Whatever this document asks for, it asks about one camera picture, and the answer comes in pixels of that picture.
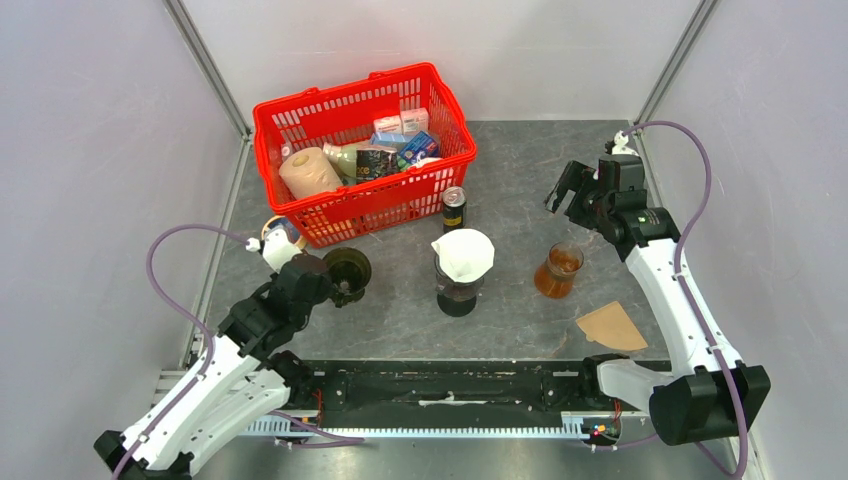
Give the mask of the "white paper coffee filter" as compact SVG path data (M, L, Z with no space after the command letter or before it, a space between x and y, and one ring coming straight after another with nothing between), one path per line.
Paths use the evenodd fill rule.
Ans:
M443 234L431 243L439 269L452 281L473 283L494 264L495 247L484 233L461 228Z

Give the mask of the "clear grey glass dripper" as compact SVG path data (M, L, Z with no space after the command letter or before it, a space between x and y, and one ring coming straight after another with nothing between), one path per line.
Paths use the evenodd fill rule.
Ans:
M456 302L475 298L485 282L483 276L467 283L453 280L441 269L438 261L435 261L435 271L436 293Z

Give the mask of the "brown paper coffee filter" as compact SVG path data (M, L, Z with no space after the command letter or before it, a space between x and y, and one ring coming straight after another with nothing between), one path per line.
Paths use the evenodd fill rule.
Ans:
M625 352L646 349L648 344L618 301L580 317L577 326L590 342Z

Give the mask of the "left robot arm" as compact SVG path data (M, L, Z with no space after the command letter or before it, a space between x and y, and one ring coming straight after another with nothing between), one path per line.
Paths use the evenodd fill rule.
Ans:
M259 417L314 393L311 371L282 347L334 291L327 264L299 254L234 304L198 362L149 413L94 449L115 479L190 479Z

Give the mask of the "dark green dripper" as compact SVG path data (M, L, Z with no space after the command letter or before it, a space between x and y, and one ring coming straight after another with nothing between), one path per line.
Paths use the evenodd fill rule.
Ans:
M351 247L339 247L330 250L323 261L334 286L330 299L336 308L343 308L364 297L372 277L371 263L364 253Z

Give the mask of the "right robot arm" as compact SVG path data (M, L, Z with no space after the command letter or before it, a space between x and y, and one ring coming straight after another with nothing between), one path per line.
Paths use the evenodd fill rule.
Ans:
M669 352L668 373L622 354L586 358L579 400L601 409L618 399L647 413L670 446L740 437L756 419L770 378L763 367L745 364L713 319L673 218L648 204L642 160L604 155L597 167L570 161L545 202L614 246L646 295Z

